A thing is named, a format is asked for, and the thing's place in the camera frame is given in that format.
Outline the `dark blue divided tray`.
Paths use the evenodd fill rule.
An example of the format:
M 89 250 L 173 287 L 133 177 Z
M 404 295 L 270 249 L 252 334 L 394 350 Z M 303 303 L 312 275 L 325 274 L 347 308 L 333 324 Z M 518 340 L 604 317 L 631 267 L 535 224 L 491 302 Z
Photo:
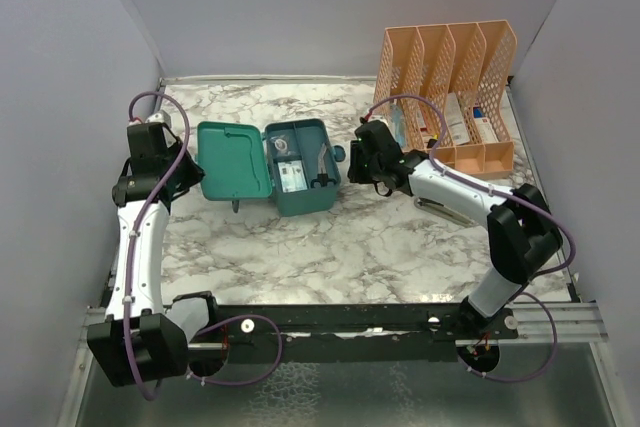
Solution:
M 275 189 L 278 194 L 294 194 L 311 191 L 336 192 L 340 186 L 340 174 L 334 152 L 323 121 L 302 119 L 271 123 L 264 130 L 267 156 Z M 284 137 L 289 144 L 289 153 L 280 154 L 273 145 L 274 137 Z M 300 192 L 283 193 L 277 163 L 301 160 L 307 181 L 307 189 Z

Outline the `teal medicine kit box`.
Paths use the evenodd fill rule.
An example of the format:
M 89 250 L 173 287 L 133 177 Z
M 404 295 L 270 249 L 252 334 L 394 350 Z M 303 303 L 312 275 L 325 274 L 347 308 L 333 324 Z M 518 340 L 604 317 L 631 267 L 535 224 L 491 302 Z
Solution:
M 249 124 L 205 121 L 197 127 L 198 165 L 204 170 L 203 196 L 209 201 L 229 201 L 234 211 L 246 200 L 271 199 L 283 217 L 327 211 L 336 192 L 311 191 L 278 194 L 269 166 L 264 129 Z M 338 164 L 345 160 L 345 149 L 333 144 Z

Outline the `blue mask packet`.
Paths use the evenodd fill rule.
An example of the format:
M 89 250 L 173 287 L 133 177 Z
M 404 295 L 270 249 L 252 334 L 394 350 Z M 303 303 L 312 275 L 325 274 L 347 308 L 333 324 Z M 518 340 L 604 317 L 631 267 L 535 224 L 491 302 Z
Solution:
M 307 189 L 304 166 L 301 160 L 277 163 L 283 193 L 300 192 Z

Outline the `clear tape roll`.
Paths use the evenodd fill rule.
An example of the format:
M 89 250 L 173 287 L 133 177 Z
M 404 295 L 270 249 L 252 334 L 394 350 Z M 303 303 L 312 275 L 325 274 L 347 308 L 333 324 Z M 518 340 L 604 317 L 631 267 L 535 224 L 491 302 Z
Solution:
M 284 137 L 274 137 L 272 139 L 274 148 L 283 155 L 287 155 L 289 153 L 289 144 Z

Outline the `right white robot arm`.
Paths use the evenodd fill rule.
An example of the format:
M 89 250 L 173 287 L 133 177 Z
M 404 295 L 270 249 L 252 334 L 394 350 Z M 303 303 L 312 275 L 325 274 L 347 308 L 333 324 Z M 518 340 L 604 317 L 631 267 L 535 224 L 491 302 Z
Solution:
M 562 247 L 539 189 L 517 189 L 481 181 L 446 167 L 425 152 L 403 152 L 383 122 L 360 125 L 350 143 L 349 181 L 384 185 L 394 192 L 426 199 L 486 229 L 491 264 L 459 307 L 459 325 L 469 337 L 491 331 L 496 315 L 520 293 Z

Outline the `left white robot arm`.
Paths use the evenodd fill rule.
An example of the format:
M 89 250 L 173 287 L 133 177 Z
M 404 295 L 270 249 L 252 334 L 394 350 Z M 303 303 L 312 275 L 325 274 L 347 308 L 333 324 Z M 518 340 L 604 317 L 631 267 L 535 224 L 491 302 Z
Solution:
M 220 332 L 221 318 L 209 292 L 176 297 L 161 293 L 163 241 L 171 204 L 204 177 L 164 121 L 132 122 L 130 156 L 112 189 L 119 221 L 115 283 L 101 323 L 89 326 L 88 346 L 115 387 L 179 376 L 188 344 Z

